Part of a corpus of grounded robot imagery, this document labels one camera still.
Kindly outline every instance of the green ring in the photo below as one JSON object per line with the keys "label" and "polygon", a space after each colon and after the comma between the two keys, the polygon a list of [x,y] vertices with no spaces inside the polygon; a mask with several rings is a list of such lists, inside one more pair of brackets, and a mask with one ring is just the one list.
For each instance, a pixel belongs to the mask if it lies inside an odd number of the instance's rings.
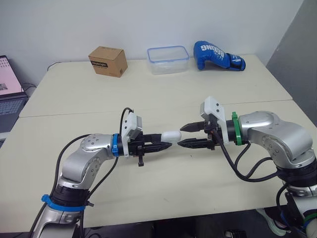
{"label": "green ring", "polygon": [[240,127],[238,122],[238,115],[236,112],[232,112],[232,120],[234,124],[234,130],[236,132],[236,145],[242,145]]}
{"label": "green ring", "polygon": [[308,215],[307,217],[305,217],[304,223],[305,223],[306,221],[308,221],[309,219],[311,219],[311,218],[316,218],[316,217],[317,217],[317,213],[312,213],[312,214]]}

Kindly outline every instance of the clear plastic container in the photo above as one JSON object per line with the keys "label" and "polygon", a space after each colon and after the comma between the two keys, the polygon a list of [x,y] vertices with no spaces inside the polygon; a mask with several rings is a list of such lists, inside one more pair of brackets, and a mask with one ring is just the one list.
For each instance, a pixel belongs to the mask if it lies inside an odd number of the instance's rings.
{"label": "clear plastic container", "polygon": [[189,55],[183,46],[150,48],[148,60],[153,74],[179,73],[187,70]]}

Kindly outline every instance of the brown box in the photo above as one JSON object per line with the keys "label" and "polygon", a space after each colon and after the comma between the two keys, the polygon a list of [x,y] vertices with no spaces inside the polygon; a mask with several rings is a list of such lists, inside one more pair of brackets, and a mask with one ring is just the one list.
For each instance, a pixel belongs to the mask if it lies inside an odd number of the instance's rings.
{"label": "brown box", "polygon": [[97,74],[121,77],[128,67],[123,49],[99,46],[88,57]]}

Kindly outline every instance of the table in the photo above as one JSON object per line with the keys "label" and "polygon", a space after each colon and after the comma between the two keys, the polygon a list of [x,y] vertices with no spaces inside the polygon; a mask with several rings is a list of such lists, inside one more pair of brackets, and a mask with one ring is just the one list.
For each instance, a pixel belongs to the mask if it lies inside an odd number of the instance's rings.
{"label": "table", "polygon": [[90,62],[58,63],[44,76],[20,117],[119,112],[124,107],[164,109],[197,106],[213,95],[223,105],[291,100],[255,55],[243,56],[244,71],[207,63],[198,71],[193,58],[183,73],[153,75],[146,60],[129,60],[121,78],[95,74]]}
{"label": "table", "polygon": [[[182,105],[176,110],[137,109],[135,113],[142,117],[144,133],[160,133],[200,121],[199,104]],[[238,115],[259,110],[274,112],[283,120],[305,127],[317,145],[316,127],[292,100],[227,104],[224,108],[227,119],[232,111]],[[0,150],[0,232],[29,230],[42,204],[41,196],[50,192],[57,156],[67,142],[86,133],[118,132],[119,119],[120,112],[112,111],[19,118]],[[183,139],[191,137],[205,135],[183,133]],[[78,144],[71,146],[64,158]],[[243,146],[228,146],[232,158],[242,149]],[[265,156],[265,149],[252,145],[239,169],[246,173]],[[274,206],[275,195],[282,186],[278,178],[260,183],[239,180],[220,148],[193,150],[174,145],[146,155],[144,167],[138,167],[137,162],[137,158],[119,159],[113,173],[90,199],[95,207],[86,209],[86,227]],[[112,163],[113,160],[103,164],[95,183]],[[266,162],[256,176],[273,171],[273,163]]]}

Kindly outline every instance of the robotic arm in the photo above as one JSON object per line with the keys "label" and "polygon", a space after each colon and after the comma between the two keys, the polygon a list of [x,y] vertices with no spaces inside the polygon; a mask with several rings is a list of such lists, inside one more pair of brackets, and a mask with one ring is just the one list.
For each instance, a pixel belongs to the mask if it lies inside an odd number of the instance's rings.
{"label": "robotic arm", "polygon": [[179,131],[144,135],[142,120],[133,112],[129,112],[122,122],[121,131],[114,135],[88,135],[65,160],[54,191],[42,197],[45,207],[34,238],[73,237],[85,207],[93,206],[88,201],[92,194],[89,189],[104,161],[114,158],[117,161],[119,156],[137,156],[139,166],[143,166],[145,153],[167,149],[181,137]]}
{"label": "robotic arm", "polygon": [[[229,141],[234,141],[236,145],[255,143],[262,146],[276,165],[277,172],[273,176],[282,179],[285,186],[283,190],[288,190],[285,193],[288,211],[282,211],[282,215],[287,217],[289,226],[303,227],[308,237],[316,238],[317,161],[312,150],[313,140],[308,132],[295,123],[281,120],[271,112],[254,112],[239,118],[233,112],[232,120],[226,121],[224,108],[212,97],[201,104],[200,114],[204,121],[187,124],[181,130],[204,130],[207,139],[185,139],[178,144],[212,150],[220,145],[225,155],[228,153],[223,145]],[[241,175],[236,168],[237,162],[234,165],[231,161],[230,165],[239,178],[261,181]]]}

